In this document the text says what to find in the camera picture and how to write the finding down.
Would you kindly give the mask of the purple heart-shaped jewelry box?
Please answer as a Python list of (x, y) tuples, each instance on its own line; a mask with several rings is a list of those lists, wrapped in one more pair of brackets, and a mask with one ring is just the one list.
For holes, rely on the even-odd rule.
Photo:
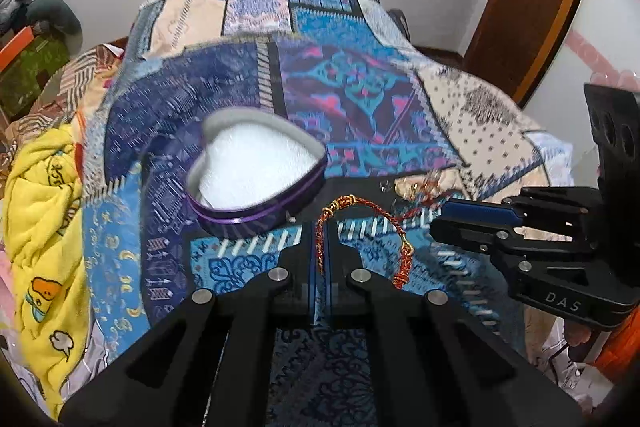
[(184, 189), (210, 235), (245, 239), (280, 227), (320, 192), (326, 146), (285, 118), (250, 107), (217, 109), (202, 122), (203, 152)]

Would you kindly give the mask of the dark green neck pillow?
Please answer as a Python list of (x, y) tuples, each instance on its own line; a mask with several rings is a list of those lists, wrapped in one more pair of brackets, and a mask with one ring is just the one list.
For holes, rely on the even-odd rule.
[(82, 48), (82, 28), (80, 20), (63, 0), (35, 0), (26, 9), (26, 22), (29, 25), (47, 23), (50, 31), (60, 32), (71, 56), (80, 53)]

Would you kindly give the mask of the blue patchwork bedspread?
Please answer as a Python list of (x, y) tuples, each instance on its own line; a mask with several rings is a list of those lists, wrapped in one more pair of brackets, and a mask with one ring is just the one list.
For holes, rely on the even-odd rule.
[(450, 198), (572, 149), (376, 0), (149, 0), (85, 137), (103, 372), (65, 426), (576, 426)]

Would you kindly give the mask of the striped brown beige cloth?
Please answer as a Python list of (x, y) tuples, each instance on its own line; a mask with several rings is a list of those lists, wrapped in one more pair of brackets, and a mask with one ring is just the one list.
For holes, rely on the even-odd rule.
[(125, 50), (100, 44), (59, 69), (27, 114), (1, 131), (1, 191), (21, 148), (49, 129), (71, 124), (74, 140), (85, 138), (87, 124), (118, 73)]

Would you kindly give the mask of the orange and green box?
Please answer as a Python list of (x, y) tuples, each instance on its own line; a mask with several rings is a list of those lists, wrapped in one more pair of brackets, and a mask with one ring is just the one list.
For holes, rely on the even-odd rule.
[(1, 110), (8, 121), (25, 116), (50, 77), (70, 59), (63, 35), (21, 29), (1, 49)]

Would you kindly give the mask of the yellow cartoon blanket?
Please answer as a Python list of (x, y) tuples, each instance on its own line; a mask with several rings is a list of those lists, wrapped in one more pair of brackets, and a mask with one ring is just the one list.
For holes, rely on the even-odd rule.
[(60, 415), (63, 384), (84, 356), (90, 331), (81, 196), (70, 124), (24, 145), (4, 186), (14, 323), (53, 417)]

